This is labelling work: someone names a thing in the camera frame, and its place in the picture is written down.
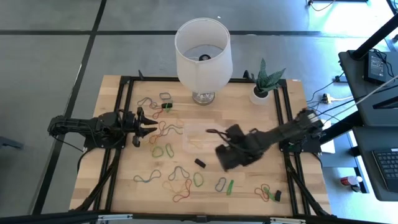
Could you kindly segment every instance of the glass lamp base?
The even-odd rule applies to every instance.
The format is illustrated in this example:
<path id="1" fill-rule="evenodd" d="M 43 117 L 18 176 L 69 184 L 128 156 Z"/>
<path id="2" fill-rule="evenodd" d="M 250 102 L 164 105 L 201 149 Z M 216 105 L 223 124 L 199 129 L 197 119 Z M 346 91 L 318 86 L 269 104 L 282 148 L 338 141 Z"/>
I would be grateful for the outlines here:
<path id="1" fill-rule="evenodd" d="M 192 93 L 193 101 L 201 106 L 209 105 L 211 102 L 213 102 L 215 97 L 216 93 L 204 93 L 204 94 Z"/>

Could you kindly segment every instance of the potted plant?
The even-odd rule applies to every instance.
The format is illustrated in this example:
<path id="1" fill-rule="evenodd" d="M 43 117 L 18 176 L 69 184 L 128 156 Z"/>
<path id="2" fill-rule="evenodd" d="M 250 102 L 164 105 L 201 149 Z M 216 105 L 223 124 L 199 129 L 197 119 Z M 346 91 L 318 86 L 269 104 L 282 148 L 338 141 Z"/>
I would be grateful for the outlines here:
<path id="1" fill-rule="evenodd" d="M 250 100 L 256 105 L 265 104 L 269 96 L 268 92 L 279 87 L 278 81 L 285 72 L 285 69 L 286 68 L 282 69 L 279 72 L 275 72 L 272 75 L 267 75 L 266 61 L 262 59 L 257 79 L 254 78 L 253 73 L 251 74 L 250 79 L 256 84 L 256 86 L 250 93 Z"/>

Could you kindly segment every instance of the white lampshade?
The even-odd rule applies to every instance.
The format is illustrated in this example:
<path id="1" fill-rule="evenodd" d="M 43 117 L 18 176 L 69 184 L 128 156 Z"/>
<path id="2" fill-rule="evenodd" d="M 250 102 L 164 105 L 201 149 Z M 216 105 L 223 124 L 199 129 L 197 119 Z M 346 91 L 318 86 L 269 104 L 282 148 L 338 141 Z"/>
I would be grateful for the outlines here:
<path id="1" fill-rule="evenodd" d="M 214 19 L 194 19 L 181 26 L 175 35 L 180 82 L 199 94 L 216 92 L 225 86 L 233 71 L 230 39 L 228 29 Z M 211 59 L 203 61 L 184 56 L 187 51 L 200 46 L 214 46 L 222 51 L 218 55 L 208 54 Z"/>

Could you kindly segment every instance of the table lamp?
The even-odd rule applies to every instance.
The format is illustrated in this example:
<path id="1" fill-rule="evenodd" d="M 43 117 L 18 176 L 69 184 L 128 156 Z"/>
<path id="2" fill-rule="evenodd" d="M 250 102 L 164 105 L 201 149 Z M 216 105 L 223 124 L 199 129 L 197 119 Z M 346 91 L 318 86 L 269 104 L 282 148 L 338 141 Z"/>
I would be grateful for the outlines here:
<path id="1" fill-rule="evenodd" d="M 215 91 L 232 75 L 231 37 L 220 22 L 199 18 L 188 21 L 175 35 L 177 75 L 199 105 L 208 105 Z"/>

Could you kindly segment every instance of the wooden tabletop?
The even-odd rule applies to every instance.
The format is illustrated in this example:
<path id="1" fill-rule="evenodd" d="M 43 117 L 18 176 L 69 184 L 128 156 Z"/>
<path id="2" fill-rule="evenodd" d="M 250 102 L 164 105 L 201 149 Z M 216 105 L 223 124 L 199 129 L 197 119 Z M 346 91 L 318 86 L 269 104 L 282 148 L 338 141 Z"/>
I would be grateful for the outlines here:
<path id="1" fill-rule="evenodd" d="M 94 116 L 113 111 L 118 92 L 120 76 L 105 75 L 96 103 Z M 287 80 L 289 98 L 293 115 L 306 107 L 302 84 L 299 80 Z M 131 134 L 127 138 L 126 147 L 122 150 L 118 176 L 114 190 L 112 212 L 128 213 L 168 213 L 168 214 L 208 214 L 208 215 L 277 215 L 292 214 L 289 188 L 283 155 L 274 144 L 257 162 L 247 166 L 239 166 L 224 172 L 215 154 L 215 147 L 222 144 L 216 134 L 206 133 L 205 129 L 216 128 L 224 131 L 232 124 L 239 124 L 246 133 L 252 128 L 267 131 L 278 126 L 274 94 L 271 91 L 266 105 L 258 106 L 250 102 L 249 93 L 253 88 L 250 83 L 229 83 L 216 93 L 216 98 L 208 106 L 199 106 L 192 101 L 192 93 L 180 82 L 134 82 L 130 110 L 137 110 L 137 102 L 144 97 L 150 97 L 158 104 L 162 101 L 159 93 L 169 92 L 173 99 L 172 111 L 161 113 L 157 121 L 165 121 L 167 125 L 181 127 L 183 134 L 177 134 L 173 129 L 169 134 L 159 137 L 155 144 L 149 143 L 150 135 L 141 140 L 141 147 L 132 145 Z M 126 96 L 123 93 L 122 103 Z M 280 101 L 284 121 L 287 121 L 282 90 Z M 147 101 L 143 106 L 145 115 L 152 119 L 158 110 L 149 108 Z M 174 150 L 173 158 L 165 151 L 165 145 L 170 143 Z M 160 146 L 164 150 L 161 157 L 152 157 L 152 150 Z M 98 181 L 104 149 L 89 152 L 81 161 L 80 171 L 76 180 L 70 208 L 76 208 L 88 196 Z M 203 169 L 194 163 L 198 158 L 206 163 Z M 324 210 L 330 212 L 325 181 L 319 161 L 311 154 L 302 154 L 302 167 L 305 183 L 315 199 Z M 182 166 L 192 180 L 194 173 L 199 172 L 204 179 L 203 185 L 190 186 L 190 196 L 179 202 L 173 202 L 173 197 L 181 188 L 185 189 L 186 178 L 177 170 L 176 178 L 168 180 L 168 176 L 176 166 Z M 140 175 L 147 180 L 151 172 L 158 169 L 160 178 L 154 178 L 148 183 L 135 182 L 134 176 Z M 215 185 L 221 177 L 227 182 L 222 192 L 215 190 Z M 234 180 L 231 195 L 226 194 L 230 180 Z M 268 184 L 271 193 L 282 192 L 280 202 L 269 200 L 264 202 L 254 193 L 256 187 Z M 104 208 L 108 186 L 105 186 L 101 208 Z M 296 186 L 298 209 L 303 213 L 302 200 Z"/>

